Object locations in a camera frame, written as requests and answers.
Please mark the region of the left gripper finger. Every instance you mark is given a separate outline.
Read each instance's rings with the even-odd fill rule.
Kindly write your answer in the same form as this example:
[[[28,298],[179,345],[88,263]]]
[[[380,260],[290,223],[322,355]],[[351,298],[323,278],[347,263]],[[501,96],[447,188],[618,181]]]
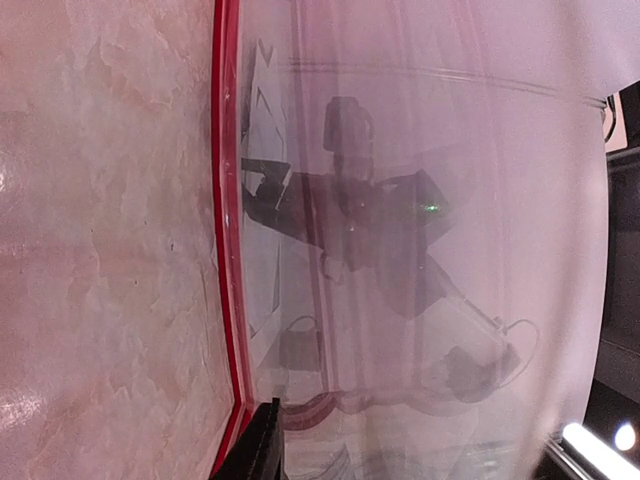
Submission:
[[[215,480],[280,480],[284,471],[284,430],[280,400],[261,403],[231,448]]]

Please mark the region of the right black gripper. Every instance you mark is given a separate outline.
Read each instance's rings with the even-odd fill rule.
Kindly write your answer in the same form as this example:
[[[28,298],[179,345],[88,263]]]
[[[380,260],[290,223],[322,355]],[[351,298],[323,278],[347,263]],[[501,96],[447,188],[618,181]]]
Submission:
[[[251,220],[319,248],[351,272],[375,264],[384,192],[370,180],[345,174],[341,166],[314,174],[265,159],[243,158],[241,169],[261,176],[255,190],[242,188]]]

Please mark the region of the clear acrylic sheet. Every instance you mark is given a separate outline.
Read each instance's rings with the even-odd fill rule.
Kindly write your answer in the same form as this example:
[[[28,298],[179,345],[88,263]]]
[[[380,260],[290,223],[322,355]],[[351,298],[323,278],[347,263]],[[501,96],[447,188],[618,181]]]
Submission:
[[[244,1],[253,390],[291,479],[528,479],[606,267],[576,1]]]

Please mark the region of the wooden red photo frame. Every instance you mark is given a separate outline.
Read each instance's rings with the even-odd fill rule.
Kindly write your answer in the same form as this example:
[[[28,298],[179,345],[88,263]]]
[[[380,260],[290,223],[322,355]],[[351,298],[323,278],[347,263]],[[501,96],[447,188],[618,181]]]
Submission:
[[[211,154],[215,240],[233,405],[213,465],[217,474],[254,410],[241,263],[239,157],[239,1],[213,9]]]

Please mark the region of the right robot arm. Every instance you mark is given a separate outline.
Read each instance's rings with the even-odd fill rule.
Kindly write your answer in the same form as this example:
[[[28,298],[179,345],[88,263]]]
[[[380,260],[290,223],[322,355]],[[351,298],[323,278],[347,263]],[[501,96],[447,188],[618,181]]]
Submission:
[[[522,360],[432,163],[241,162],[249,352],[259,398],[474,404]]]

